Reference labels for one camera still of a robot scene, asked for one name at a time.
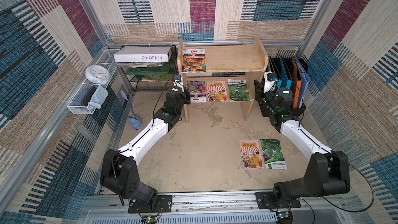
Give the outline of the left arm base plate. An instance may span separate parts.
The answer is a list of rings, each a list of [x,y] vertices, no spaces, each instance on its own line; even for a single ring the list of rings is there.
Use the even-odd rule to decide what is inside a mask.
[[[172,195],[157,195],[148,203],[134,198],[129,199],[129,214],[169,213],[172,210]]]

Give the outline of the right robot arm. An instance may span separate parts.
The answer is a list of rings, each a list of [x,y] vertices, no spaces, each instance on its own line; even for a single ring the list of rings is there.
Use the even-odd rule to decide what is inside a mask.
[[[287,137],[308,160],[303,177],[274,184],[272,195],[266,197],[276,206],[285,206],[300,197],[324,197],[350,191],[348,157],[333,151],[312,136],[299,121],[305,107],[293,106],[290,89],[272,86],[265,89],[266,80],[255,81],[255,100],[261,102],[264,116],[271,125]]]

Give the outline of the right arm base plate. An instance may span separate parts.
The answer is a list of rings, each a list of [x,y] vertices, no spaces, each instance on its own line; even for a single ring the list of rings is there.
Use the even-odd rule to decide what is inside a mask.
[[[282,208],[301,207],[301,203],[298,199],[277,197],[270,191],[255,192],[255,197],[259,209],[277,211]]]

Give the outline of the orange marigold seed bag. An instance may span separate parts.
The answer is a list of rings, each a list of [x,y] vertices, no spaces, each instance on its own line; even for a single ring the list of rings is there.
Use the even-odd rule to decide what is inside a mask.
[[[205,72],[205,49],[185,49],[182,52],[182,72]]]

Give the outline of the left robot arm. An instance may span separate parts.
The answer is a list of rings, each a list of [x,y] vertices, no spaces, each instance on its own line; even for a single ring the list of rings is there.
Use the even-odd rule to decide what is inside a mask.
[[[149,209],[158,205],[158,192],[141,182],[138,165],[145,154],[180,120],[189,95],[181,83],[174,82],[165,96],[162,108],[154,113],[150,123],[125,146],[108,150],[101,169],[100,185],[116,193],[122,200],[135,200]]]

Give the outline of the pink flower shop seed bag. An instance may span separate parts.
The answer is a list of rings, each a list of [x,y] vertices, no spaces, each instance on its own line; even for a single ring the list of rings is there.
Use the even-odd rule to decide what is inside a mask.
[[[263,170],[263,152],[258,140],[239,141],[244,170]]]

